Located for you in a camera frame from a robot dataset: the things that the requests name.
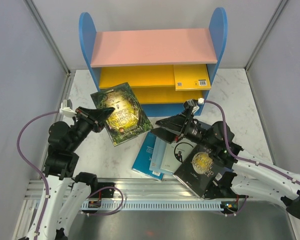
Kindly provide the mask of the green Alice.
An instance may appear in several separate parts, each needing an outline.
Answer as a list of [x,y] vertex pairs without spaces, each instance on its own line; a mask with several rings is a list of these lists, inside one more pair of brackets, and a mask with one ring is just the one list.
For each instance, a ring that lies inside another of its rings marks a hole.
[[127,82],[95,92],[91,94],[91,99],[97,109],[114,108],[105,124],[114,146],[153,129]]

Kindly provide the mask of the yellow book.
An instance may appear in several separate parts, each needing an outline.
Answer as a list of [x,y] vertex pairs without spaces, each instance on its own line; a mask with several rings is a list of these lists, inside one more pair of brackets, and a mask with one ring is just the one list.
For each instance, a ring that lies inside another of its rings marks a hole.
[[173,70],[176,91],[211,89],[206,64],[174,65]]

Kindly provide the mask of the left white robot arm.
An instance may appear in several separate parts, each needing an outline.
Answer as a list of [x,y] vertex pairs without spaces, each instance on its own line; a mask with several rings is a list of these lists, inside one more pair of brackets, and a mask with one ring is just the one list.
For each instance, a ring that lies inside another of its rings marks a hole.
[[75,151],[90,132],[103,130],[113,111],[113,107],[60,109],[59,112],[72,118],[74,124],[57,121],[50,126],[48,155],[43,170],[26,160],[41,176],[44,187],[36,216],[24,239],[68,239],[69,230],[83,202],[87,197],[95,197],[99,191],[95,174],[81,172],[74,175],[79,160]]

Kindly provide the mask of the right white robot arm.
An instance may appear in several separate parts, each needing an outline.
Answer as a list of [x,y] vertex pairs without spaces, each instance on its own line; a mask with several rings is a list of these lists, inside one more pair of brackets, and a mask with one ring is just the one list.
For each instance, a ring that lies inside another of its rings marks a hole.
[[259,198],[283,207],[300,220],[300,174],[253,157],[232,140],[224,121],[207,125],[189,110],[156,122],[151,133],[166,143],[195,143],[190,159],[174,176],[198,197]]

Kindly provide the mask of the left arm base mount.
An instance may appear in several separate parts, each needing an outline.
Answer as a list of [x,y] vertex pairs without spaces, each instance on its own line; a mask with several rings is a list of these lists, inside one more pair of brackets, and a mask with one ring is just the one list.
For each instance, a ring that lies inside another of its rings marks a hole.
[[101,182],[98,184],[98,192],[91,196],[92,199],[88,203],[88,208],[99,208],[102,203],[102,199],[112,198],[115,190],[113,187],[115,184],[112,182]]

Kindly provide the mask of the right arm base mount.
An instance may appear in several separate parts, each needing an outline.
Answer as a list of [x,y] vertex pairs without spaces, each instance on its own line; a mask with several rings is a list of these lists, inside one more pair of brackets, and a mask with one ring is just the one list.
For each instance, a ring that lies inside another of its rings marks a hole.
[[237,216],[243,210],[248,199],[247,195],[239,195],[232,191],[230,187],[227,187],[216,180],[212,181],[202,197],[206,200],[219,199],[223,210],[218,212],[218,214],[222,214],[225,217]]

